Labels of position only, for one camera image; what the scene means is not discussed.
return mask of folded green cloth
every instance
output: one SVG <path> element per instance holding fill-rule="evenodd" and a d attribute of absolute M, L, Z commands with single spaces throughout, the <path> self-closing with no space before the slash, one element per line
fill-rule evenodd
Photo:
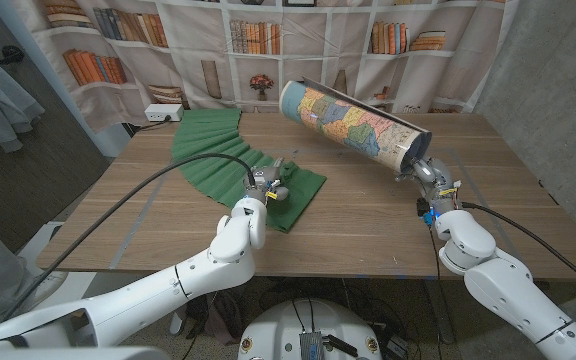
<path fill-rule="evenodd" d="M 185 111 L 172 144 L 173 160 L 202 153 L 221 153 L 236 156 L 251 167 L 272 165 L 275 159 L 251 149 L 239 136 L 240 117 L 240 109 Z M 244 195 L 246 171 L 235 162 L 203 159 L 180 168 L 197 190 L 229 208 Z M 325 181 L 325 176 L 300 169 L 293 162 L 283 164 L 281 182 L 289 194 L 283 201 L 268 201 L 266 224 L 288 232 Z"/>

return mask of printed backdrop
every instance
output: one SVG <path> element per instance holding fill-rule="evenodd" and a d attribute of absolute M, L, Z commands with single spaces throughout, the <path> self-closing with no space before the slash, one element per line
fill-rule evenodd
<path fill-rule="evenodd" d="M 12 2 L 95 131 L 143 124 L 156 102 L 278 112 L 303 76 L 389 112 L 470 112 L 518 5 L 243 1 Z"/>

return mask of rolled map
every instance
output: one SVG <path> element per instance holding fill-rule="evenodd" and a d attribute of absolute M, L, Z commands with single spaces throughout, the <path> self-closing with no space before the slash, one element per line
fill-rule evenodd
<path fill-rule="evenodd" d="M 421 159 L 432 134 L 392 114 L 304 78 L 289 81 L 279 109 L 287 118 L 349 146 L 397 173 L 408 173 Z"/>

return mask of potted flowers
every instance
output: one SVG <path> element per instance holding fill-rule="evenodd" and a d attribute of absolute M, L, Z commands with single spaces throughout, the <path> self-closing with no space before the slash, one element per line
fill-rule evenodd
<path fill-rule="evenodd" d="M 259 101 L 266 101 L 266 89 L 270 89 L 275 82 L 267 75 L 257 74 L 250 79 L 250 87 L 259 90 Z"/>

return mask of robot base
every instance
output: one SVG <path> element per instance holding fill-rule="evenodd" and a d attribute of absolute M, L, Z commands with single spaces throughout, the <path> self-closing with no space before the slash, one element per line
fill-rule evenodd
<path fill-rule="evenodd" d="M 314 314 L 315 331 L 322 335 L 333 335 L 357 348 L 358 359 L 381 360 L 377 348 L 371 351 L 367 344 L 370 339 L 376 339 L 375 333 L 359 316 L 335 303 L 311 299 Z M 257 317 L 244 331 L 239 344 L 237 359 L 295 359 L 301 360 L 299 334 L 302 333 L 299 317 L 306 328 L 312 332 L 313 317 L 308 299 L 286 301 L 273 306 Z M 324 359 L 346 360 L 355 359 L 337 349 L 324 350 Z"/>

